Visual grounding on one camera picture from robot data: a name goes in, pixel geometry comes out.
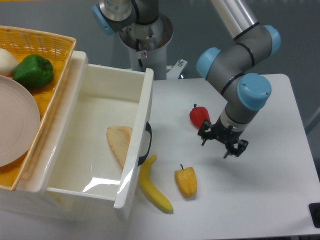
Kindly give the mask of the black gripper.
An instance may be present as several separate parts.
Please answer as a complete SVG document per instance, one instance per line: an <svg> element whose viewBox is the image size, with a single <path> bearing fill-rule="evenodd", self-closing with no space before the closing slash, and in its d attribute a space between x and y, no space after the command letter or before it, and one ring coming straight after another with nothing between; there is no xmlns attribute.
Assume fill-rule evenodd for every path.
<svg viewBox="0 0 320 240"><path fill-rule="evenodd" d="M225 126L219 117L214 125L207 119L201 124L197 135L201 138L201 146L208 140L217 140L225 145L226 153L223 158L228 156L239 157L247 148L249 142L240 139L244 130L238 131L233 125Z"/></svg>

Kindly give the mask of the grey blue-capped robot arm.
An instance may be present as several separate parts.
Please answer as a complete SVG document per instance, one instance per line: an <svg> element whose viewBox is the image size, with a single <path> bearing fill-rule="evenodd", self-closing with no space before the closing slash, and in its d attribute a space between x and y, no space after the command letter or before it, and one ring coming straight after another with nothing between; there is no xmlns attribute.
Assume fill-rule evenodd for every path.
<svg viewBox="0 0 320 240"><path fill-rule="evenodd" d="M209 48L196 63L201 77L227 102L215 123L201 123L198 135L203 141L221 142L227 156L238 157L248 146L241 134L272 92L269 81L250 69L279 49L281 37L274 27L261 25L242 0L214 0L212 5L234 45L225 50ZM173 25L160 13L158 1L102 0L92 12L106 34L119 34L132 70L151 69L156 79L167 79L167 45Z"/></svg>

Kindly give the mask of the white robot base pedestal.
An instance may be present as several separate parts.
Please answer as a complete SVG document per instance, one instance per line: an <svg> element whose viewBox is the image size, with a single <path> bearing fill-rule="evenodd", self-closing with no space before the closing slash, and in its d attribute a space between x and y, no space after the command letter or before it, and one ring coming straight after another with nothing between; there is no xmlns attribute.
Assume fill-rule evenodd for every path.
<svg viewBox="0 0 320 240"><path fill-rule="evenodd" d="M119 37L128 50L133 71L153 70L154 80L177 80L187 65L178 59L174 65L167 65L167 46L173 38L173 24L160 13L157 20L148 25L133 23L119 32Z"/></svg>

